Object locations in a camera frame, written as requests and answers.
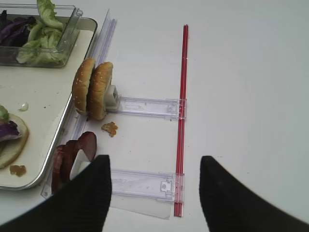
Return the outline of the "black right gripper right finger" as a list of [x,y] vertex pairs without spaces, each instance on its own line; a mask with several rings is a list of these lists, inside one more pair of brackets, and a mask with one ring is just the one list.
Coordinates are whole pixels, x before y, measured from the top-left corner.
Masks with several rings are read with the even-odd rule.
[[309,225],[271,205],[212,156],[200,163],[199,197],[211,232],[307,232]]

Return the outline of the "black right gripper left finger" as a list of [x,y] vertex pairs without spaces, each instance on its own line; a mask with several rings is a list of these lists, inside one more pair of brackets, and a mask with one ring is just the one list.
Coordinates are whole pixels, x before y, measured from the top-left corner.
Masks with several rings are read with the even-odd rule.
[[1,225],[2,232],[100,232],[112,196],[110,159],[99,155],[56,194]]

